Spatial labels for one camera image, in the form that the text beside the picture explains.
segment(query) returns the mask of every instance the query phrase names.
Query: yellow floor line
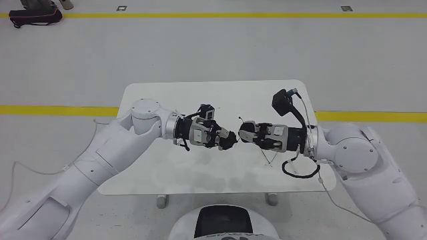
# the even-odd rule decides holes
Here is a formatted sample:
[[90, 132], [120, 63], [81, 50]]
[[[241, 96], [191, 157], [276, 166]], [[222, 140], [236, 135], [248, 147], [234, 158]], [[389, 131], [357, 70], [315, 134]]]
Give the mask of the yellow floor line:
[[[0, 18], [8, 18], [0, 13]], [[427, 19], [427, 13], [64, 13], [68, 19]]]
[[118, 107], [0, 105], [0, 115], [115, 117]]
[[[118, 107], [0, 105], [0, 115], [49, 115], [115, 117]], [[427, 113], [317, 111], [318, 121], [362, 121], [379, 123], [427, 123]]]

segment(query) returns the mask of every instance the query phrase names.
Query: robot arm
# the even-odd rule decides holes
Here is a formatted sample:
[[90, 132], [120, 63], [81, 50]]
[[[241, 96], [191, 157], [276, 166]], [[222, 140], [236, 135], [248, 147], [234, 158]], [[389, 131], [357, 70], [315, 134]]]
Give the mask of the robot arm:
[[[292, 108], [288, 98], [292, 94], [280, 91], [275, 95], [282, 98], [280, 104], [273, 100], [281, 116]], [[308, 134], [302, 135], [302, 129], [247, 121], [239, 135], [262, 149], [297, 151], [317, 164], [330, 164], [356, 206], [387, 239], [427, 239], [427, 212], [374, 130], [347, 123], [330, 130], [307, 128]]]
[[136, 101], [123, 117], [97, 134], [91, 145], [52, 184], [23, 198], [0, 217], [1, 239], [65, 239], [86, 199], [105, 181], [128, 168], [157, 138], [229, 149], [236, 135], [214, 120], [214, 108], [202, 105], [187, 117], [163, 109], [151, 99]]

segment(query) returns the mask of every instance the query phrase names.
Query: black cable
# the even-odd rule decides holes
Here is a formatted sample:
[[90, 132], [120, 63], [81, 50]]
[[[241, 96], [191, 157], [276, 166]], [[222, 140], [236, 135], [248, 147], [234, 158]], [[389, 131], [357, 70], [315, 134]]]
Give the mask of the black cable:
[[201, 112], [196, 112], [196, 113], [190, 114], [190, 115], [188, 115], [188, 116], [184, 117], [184, 119], [191, 119], [192, 117], [195, 117], [195, 116], [197, 116], [197, 115], [200, 115], [200, 113], [201, 113]]
[[[292, 158], [291, 161], [295, 161], [297, 157], [298, 156]], [[289, 171], [286, 171], [286, 169], [285, 169], [286, 164], [288, 164], [288, 161], [283, 162], [283, 164], [282, 164], [282, 171], [286, 175], [289, 175], [290, 177], [297, 178], [297, 179], [310, 179], [310, 178], [312, 178], [314, 175], [316, 175], [320, 171], [320, 165], [318, 165], [316, 167], [316, 169], [312, 173], [310, 173], [309, 175], [295, 175], [293, 173], [290, 173]]]

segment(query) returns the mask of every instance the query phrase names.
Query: robotic hand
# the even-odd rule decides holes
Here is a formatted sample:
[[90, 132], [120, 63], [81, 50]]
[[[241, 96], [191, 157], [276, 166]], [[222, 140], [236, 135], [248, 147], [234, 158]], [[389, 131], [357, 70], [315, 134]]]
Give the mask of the robotic hand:
[[311, 175], [299, 176], [286, 171], [285, 161], [283, 172], [295, 178], [311, 178], [319, 173], [319, 164], [331, 165], [356, 206], [387, 239], [427, 239], [425, 207], [419, 205], [414, 189], [377, 133], [369, 127], [347, 123], [330, 130], [306, 125], [293, 106], [293, 95], [302, 100], [296, 89], [279, 91], [272, 107], [280, 116], [292, 113], [301, 128], [246, 121], [239, 130], [242, 141], [262, 149], [299, 152], [318, 164]]
[[214, 108], [182, 117], [151, 99], [136, 101], [123, 117], [112, 121], [57, 180], [37, 194], [18, 201], [0, 217], [0, 239], [65, 239], [81, 206], [105, 181], [128, 168], [157, 138], [182, 139], [207, 148], [229, 149], [236, 134], [214, 120]]

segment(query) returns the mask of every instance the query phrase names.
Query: white table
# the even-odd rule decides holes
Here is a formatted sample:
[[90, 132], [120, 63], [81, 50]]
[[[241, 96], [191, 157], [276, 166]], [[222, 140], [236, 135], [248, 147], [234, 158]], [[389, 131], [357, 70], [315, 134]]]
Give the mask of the white table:
[[[280, 117], [271, 106], [275, 93], [294, 87], [306, 102], [310, 122], [316, 125], [306, 87], [296, 80], [134, 83], [126, 88], [117, 116], [129, 110], [134, 101], [151, 98], [159, 101], [163, 108], [186, 115], [196, 112], [202, 103], [211, 104], [216, 109], [217, 123], [236, 134], [242, 124], [239, 116], [245, 121], [300, 127], [291, 114]], [[297, 97], [294, 105], [305, 117], [304, 107]], [[294, 179], [282, 172], [282, 163], [294, 157], [293, 152], [278, 153], [269, 165], [261, 149], [251, 143], [240, 141], [226, 151], [190, 148], [187, 152], [172, 141], [156, 139], [131, 167], [106, 181], [98, 191], [104, 195], [323, 191], [316, 177]], [[276, 154], [273, 151], [264, 153], [270, 161]], [[296, 170], [300, 175], [316, 168], [313, 161], [302, 156], [293, 166], [294, 169], [288, 170]], [[333, 189], [336, 179], [330, 166], [321, 165], [320, 172], [327, 189]]]

